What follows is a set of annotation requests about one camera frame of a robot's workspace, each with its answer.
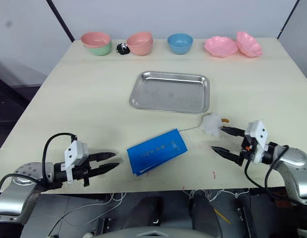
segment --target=green bowl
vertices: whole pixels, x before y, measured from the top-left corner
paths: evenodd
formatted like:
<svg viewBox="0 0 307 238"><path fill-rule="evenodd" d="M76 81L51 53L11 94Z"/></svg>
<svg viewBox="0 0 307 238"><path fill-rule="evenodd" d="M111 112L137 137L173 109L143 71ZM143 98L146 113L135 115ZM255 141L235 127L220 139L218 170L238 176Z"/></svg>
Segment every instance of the green bowl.
<svg viewBox="0 0 307 238"><path fill-rule="evenodd" d="M90 53L96 56L104 56L112 50L112 42L110 41L107 45L100 48L87 48Z"/></svg>

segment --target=stainless steel tray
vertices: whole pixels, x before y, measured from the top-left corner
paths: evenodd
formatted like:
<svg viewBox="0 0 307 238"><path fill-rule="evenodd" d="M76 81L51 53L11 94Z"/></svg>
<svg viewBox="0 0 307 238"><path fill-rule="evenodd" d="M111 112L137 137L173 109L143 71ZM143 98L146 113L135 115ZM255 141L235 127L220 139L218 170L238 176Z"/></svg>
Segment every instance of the stainless steel tray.
<svg viewBox="0 0 307 238"><path fill-rule="evenodd" d="M209 108L209 80L198 74L146 71L138 76L129 103L137 109L204 113Z"/></svg>

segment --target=blue bowl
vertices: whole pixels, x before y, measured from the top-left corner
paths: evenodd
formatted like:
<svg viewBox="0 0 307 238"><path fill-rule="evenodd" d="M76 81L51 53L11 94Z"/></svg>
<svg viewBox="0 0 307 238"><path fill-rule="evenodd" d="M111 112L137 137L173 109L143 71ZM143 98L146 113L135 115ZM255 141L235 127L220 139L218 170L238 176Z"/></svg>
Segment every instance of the blue bowl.
<svg viewBox="0 0 307 238"><path fill-rule="evenodd" d="M184 55L191 49L193 38L188 34L177 33L168 37L168 43L173 53Z"/></svg>

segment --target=table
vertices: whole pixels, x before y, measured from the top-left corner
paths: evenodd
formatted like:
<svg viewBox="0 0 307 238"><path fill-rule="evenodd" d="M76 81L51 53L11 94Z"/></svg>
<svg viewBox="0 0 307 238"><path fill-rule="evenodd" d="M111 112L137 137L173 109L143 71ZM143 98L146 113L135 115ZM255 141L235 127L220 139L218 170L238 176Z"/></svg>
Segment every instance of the table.
<svg viewBox="0 0 307 238"><path fill-rule="evenodd" d="M121 42L113 41L113 46ZM229 126L238 128L263 120L269 141L307 153L307 79L279 41L259 38L263 56L255 59L241 53L214 58L205 52L203 42L194 40L190 52L179 56L170 52L166 40L154 40L153 52L144 57L121 56L114 51L97 57L80 41L73 42L0 149L0 178L25 163L40 162L45 142L53 134L72 132L88 144L90 153L117 152L109 161L121 164L91 178L88 187L83 187L80 180L49 193L253 187L241 167L210 148L222 146L239 153L242 139L224 133L216 138L199 128L181 132L188 152L142 176L132 174L127 148L173 128L198 126L204 116L131 107L128 99L136 78L146 70L207 76L207 113L217 112L230 120ZM69 144L67 137L55 139L49 146L47 161L63 161ZM267 169L267 165L251 165L249 174L263 184ZM271 174L269 185L283 185L277 172Z"/></svg>

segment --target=white wall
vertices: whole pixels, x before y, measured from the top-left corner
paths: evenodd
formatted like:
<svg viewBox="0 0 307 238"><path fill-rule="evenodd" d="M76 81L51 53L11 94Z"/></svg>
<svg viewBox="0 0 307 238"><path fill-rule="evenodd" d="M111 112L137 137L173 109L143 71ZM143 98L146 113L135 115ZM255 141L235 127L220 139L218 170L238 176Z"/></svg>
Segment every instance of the white wall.
<svg viewBox="0 0 307 238"><path fill-rule="evenodd" d="M40 85L71 42L44 0L0 0L0 78Z"/></svg>
<svg viewBox="0 0 307 238"><path fill-rule="evenodd" d="M103 31L126 39L186 32L195 38L248 31L276 37L296 0L54 0L76 39ZM12 86L37 85L70 45L44 0L0 0L0 77Z"/></svg>
<svg viewBox="0 0 307 238"><path fill-rule="evenodd" d="M279 40L307 77L307 0L300 0Z"/></svg>

